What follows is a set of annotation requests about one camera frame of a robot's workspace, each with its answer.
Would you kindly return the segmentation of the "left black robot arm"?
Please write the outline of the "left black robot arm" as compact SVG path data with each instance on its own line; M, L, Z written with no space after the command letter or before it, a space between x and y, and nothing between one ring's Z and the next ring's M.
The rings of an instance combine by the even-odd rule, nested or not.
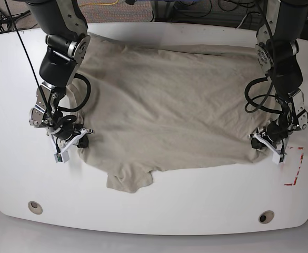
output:
M308 17L308 1L254 2L261 16L255 51L265 76L252 80L245 88L246 110L277 114L277 120L257 128L249 138L253 149L269 148L273 161L284 162L286 145L295 131L308 128L308 112L300 89L302 71L297 62L300 37Z

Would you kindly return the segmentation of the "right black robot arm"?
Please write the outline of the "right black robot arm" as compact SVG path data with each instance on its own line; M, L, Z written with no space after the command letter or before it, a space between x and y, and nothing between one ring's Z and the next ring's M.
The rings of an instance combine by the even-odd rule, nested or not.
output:
M75 116L91 94L89 80L77 72L91 37L77 1L26 1L26 5L46 34L47 45L39 68L43 82L37 89L37 101L31 110L29 123L47 130L55 144L56 160L63 162L64 149L72 145L87 148L87 136L92 133L78 123ZM86 84L86 95L74 108L61 107L59 103L74 79Z

